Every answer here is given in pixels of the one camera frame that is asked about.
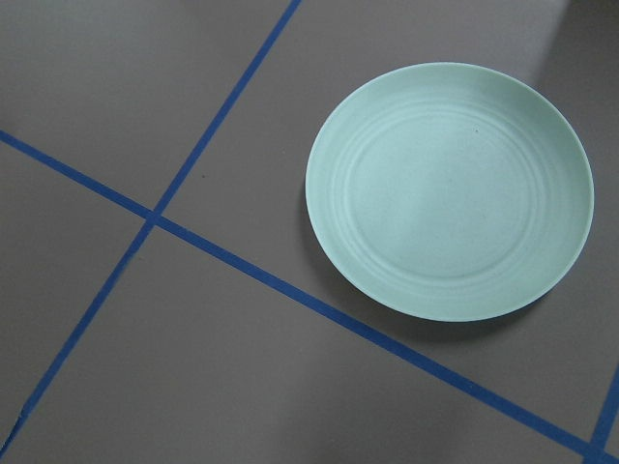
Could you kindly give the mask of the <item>green plate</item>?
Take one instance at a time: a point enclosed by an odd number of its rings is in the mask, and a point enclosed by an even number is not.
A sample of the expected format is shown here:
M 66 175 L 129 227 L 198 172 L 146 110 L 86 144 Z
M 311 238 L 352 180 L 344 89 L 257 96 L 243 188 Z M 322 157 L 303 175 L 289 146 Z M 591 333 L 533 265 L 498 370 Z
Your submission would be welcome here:
M 309 220 L 338 271 L 415 317 L 469 322 L 546 294 L 584 248 L 595 190 L 566 118 L 531 87 L 465 63 L 382 74 L 318 132 Z

